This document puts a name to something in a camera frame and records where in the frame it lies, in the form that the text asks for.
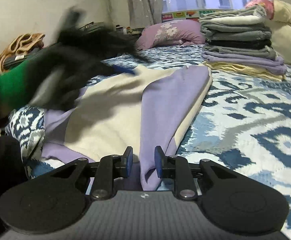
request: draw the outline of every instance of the purple folded clothing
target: purple folded clothing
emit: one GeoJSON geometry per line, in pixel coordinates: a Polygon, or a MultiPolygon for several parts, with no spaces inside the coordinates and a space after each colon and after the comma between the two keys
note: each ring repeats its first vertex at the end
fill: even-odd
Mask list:
{"type": "Polygon", "coordinates": [[[284,75],[287,72],[287,66],[282,57],[276,57],[275,60],[252,57],[239,54],[220,54],[211,51],[202,52],[202,57],[209,62],[232,62],[241,65],[262,67],[274,75],[284,75]]]}

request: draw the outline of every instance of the stack of folded clothes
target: stack of folded clothes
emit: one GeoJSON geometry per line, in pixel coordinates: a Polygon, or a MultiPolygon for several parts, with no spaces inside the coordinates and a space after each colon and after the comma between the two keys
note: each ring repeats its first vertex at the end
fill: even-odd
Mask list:
{"type": "Polygon", "coordinates": [[[281,81],[287,67],[271,47],[271,30],[264,25],[266,11],[260,5],[234,11],[215,12],[200,19],[208,44],[203,47],[204,64],[281,81]]]}

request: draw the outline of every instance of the blue and white bedspread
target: blue and white bedspread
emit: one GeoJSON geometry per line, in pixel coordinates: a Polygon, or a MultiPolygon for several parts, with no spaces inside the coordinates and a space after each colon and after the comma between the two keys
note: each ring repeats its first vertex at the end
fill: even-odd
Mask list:
{"type": "MultiPolygon", "coordinates": [[[[143,54],[149,68],[180,68],[197,65],[201,45],[149,49],[143,54]]],[[[135,67],[130,56],[106,60],[135,67]]],[[[291,67],[287,81],[272,82],[246,75],[212,71],[213,83],[203,107],[188,129],[178,154],[190,163],[207,158],[279,190],[286,196],[290,213],[282,229],[291,239],[291,67]]],[[[97,77],[89,82],[96,84],[97,77]]],[[[24,107],[11,116],[8,134],[20,141],[23,156],[38,143],[30,161],[33,177],[58,167],[54,160],[41,160],[44,137],[43,110],[24,107]]],[[[159,189],[169,188],[163,181],[159,189]]]]}

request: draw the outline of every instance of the curtain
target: curtain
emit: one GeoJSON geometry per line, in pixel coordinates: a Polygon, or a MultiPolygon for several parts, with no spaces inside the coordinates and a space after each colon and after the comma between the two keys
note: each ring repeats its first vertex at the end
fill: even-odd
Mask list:
{"type": "Polygon", "coordinates": [[[156,23],[161,23],[163,0],[127,0],[130,26],[143,28],[156,23]]]}

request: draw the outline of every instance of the cushion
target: cushion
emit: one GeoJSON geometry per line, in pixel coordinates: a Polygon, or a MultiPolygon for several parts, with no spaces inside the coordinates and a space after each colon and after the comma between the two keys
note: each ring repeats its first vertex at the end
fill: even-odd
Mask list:
{"type": "Polygon", "coordinates": [[[204,44],[200,23],[192,20],[173,20],[146,27],[135,43],[138,50],[150,49],[162,42],[185,40],[183,45],[204,44]]]}

